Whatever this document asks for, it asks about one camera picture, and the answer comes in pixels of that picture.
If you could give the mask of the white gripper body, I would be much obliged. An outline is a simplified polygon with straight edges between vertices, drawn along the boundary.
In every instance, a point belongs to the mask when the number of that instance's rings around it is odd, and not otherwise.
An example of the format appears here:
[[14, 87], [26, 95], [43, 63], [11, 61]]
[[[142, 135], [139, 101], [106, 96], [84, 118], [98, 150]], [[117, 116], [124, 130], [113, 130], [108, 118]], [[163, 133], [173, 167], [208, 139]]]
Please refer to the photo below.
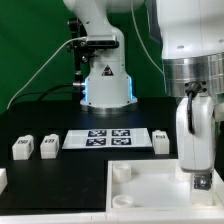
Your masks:
[[215, 158], [215, 120], [210, 96], [193, 99], [194, 134], [188, 130], [188, 99], [183, 98], [176, 111], [176, 137], [180, 168], [188, 173], [213, 169]]

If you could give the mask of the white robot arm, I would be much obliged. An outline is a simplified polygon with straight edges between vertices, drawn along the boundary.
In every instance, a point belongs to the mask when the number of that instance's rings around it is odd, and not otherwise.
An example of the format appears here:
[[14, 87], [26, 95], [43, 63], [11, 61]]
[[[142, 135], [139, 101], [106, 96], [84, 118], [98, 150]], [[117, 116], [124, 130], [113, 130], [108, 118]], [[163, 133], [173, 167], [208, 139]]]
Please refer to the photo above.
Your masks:
[[[90, 74], [84, 110], [105, 114], [137, 102], [125, 71], [124, 35], [107, 15], [144, 1], [63, 0], [86, 31], [81, 48]], [[224, 93], [224, 0], [155, 2], [166, 93], [181, 100], [176, 111], [179, 165], [188, 173], [209, 173], [215, 160], [215, 97]]]

